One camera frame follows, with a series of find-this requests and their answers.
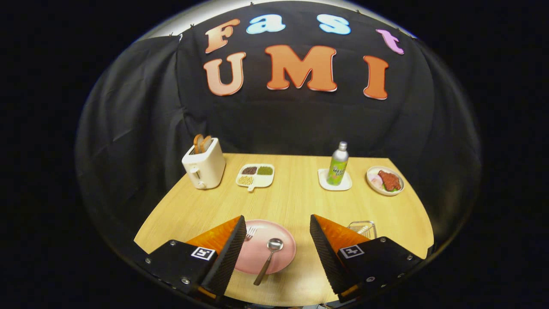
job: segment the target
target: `fork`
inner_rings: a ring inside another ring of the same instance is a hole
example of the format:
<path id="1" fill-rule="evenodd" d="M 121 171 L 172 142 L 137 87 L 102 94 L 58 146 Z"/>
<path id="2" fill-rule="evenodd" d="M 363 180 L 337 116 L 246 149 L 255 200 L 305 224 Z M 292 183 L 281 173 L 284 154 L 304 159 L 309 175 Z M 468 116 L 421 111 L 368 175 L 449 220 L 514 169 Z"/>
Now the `fork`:
<path id="1" fill-rule="evenodd" d="M 246 237 L 244 238 L 244 240 L 250 240 L 252 237 L 254 237 L 256 231 L 257 227 L 246 227 Z"/>

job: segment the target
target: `bottle label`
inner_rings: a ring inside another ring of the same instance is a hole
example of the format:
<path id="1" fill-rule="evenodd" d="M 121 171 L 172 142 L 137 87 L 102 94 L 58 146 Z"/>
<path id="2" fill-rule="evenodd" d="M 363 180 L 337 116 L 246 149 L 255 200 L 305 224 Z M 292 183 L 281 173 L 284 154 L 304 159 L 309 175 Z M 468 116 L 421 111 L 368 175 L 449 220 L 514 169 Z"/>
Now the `bottle label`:
<path id="1" fill-rule="evenodd" d="M 328 171 L 328 179 L 326 182 L 329 185 L 338 186 L 343 180 L 345 174 L 345 168 L 347 167 L 347 161 L 339 162 L 332 158 L 330 163 L 330 170 Z"/>

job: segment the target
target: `steak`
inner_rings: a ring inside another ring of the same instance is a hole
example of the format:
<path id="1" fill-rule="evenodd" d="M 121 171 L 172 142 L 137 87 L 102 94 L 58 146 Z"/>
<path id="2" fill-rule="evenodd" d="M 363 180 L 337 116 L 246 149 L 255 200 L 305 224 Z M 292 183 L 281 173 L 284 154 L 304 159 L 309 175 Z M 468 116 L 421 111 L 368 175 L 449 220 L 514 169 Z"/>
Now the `steak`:
<path id="1" fill-rule="evenodd" d="M 378 175 L 383 180 L 383 184 L 385 185 L 385 189 L 387 189 L 387 191 L 401 189 L 399 178 L 396 175 L 391 173 L 386 173 L 382 170 L 379 171 Z"/>

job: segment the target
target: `bottle cap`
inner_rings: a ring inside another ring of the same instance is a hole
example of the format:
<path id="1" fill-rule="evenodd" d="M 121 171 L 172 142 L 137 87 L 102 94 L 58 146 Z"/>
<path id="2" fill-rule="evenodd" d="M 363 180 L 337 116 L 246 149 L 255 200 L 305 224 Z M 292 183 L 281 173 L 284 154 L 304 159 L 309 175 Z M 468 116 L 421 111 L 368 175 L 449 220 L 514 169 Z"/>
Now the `bottle cap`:
<path id="1" fill-rule="evenodd" d="M 347 142 L 339 142 L 339 150 L 346 151 L 347 150 Z"/>

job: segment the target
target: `orange letter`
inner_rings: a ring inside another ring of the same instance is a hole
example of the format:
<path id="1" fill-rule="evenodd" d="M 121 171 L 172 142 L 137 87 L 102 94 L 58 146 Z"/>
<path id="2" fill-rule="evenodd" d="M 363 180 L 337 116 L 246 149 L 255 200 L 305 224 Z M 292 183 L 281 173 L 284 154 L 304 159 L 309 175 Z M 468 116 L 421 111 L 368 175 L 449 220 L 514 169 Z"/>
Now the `orange letter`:
<path id="1" fill-rule="evenodd" d="M 364 56 L 364 61 L 368 64 L 368 86 L 364 88 L 364 95 L 378 100 L 386 99 L 385 69 L 389 64 L 372 56 Z"/>
<path id="2" fill-rule="evenodd" d="M 267 83 L 271 90 L 284 90 L 290 82 L 284 78 L 284 71 L 299 89 L 312 71 L 311 81 L 307 86 L 311 90 L 332 92 L 337 90 L 332 74 L 332 58 L 336 51 L 328 46 L 313 46 L 303 61 L 288 45 L 274 45 L 265 48 L 265 53 L 271 55 L 272 77 Z"/>
<path id="3" fill-rule="evenodd" d="M 238 24 L 240 24 L 240 20 L 235 18 L 208 30 L 206 32 L 206 35 L 208 36 L 208 48 L 206 48 L 206 53 L 209 54 L 214 50 L 225 46 L 227 40 L 224 40 L 223 36 L 230 37 L 233 34 L 233 27 L 231 26 L 236 26 Z"/>
<path id="4" fill-rule="evenodd" d="M 246 57 L 245 52 L 234 53 L 227 57 L 231 63 L 233 71 L 233 81 L 230 84 L 223 84 L 219 76 L 219 65 L 223 62 L 221 59 L 215 59 L 204 64 L 206 76 L 208 77 L 208 87 L 211 93 L 216 96 L 230 96 L 235 94 L 244 82 L 244 73 L 242 73 L 242 59 Z"/>

